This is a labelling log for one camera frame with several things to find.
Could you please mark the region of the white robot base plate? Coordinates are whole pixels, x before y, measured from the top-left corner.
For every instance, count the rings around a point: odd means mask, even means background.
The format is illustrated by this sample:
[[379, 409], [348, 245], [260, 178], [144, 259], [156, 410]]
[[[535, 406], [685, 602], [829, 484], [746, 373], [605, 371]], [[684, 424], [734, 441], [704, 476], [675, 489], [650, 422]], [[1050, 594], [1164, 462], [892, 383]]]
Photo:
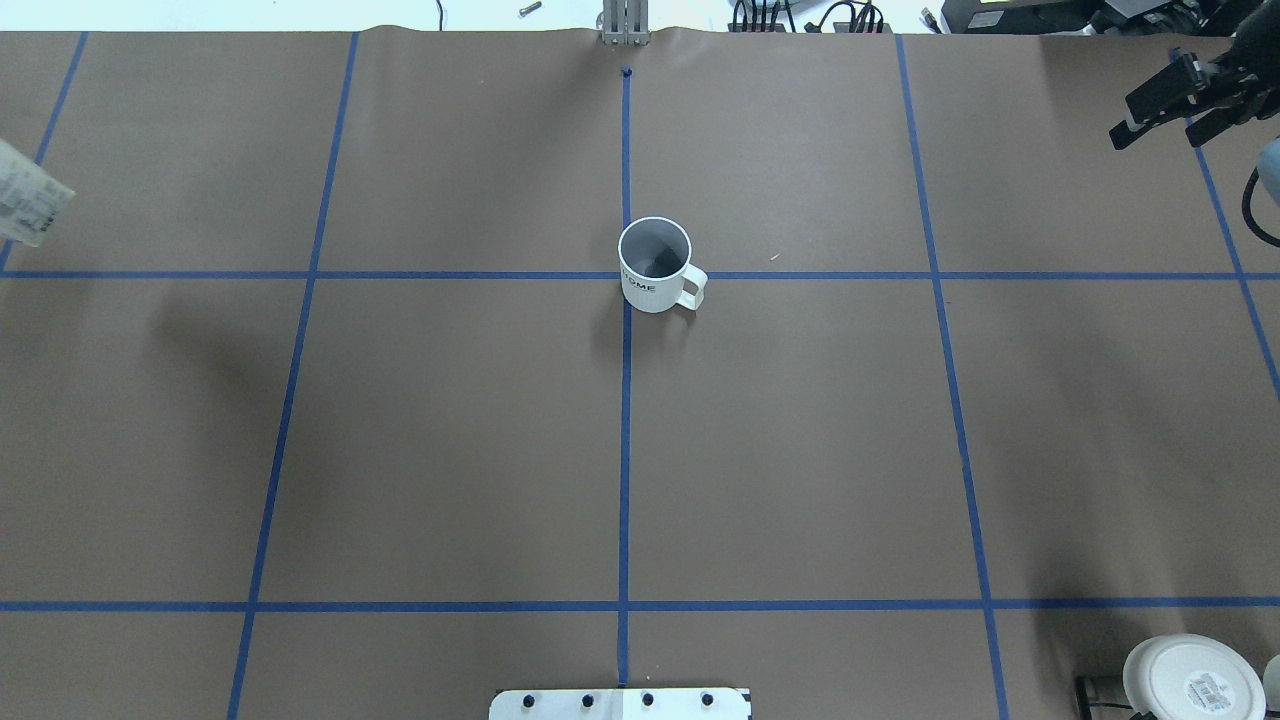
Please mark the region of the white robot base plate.
[[731, 687], [502, 691], [489, 719], [751, 719], [750, 691]]

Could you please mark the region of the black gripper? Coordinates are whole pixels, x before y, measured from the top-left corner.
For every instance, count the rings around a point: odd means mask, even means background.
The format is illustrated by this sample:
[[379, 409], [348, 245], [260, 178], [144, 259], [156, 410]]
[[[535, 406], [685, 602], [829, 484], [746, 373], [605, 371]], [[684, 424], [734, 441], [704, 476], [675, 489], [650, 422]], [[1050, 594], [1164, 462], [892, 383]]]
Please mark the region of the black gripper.
[[1276, 44], [1235, 44], [1212, 60], [1179, 53], [1125, 96], [1125, 119], [1108, 137], [1124, 150], [1156, 127], [1190, 119], [1187, 138], [1199, 149], [1235, 126], [1276, 117], [1277, 87]]

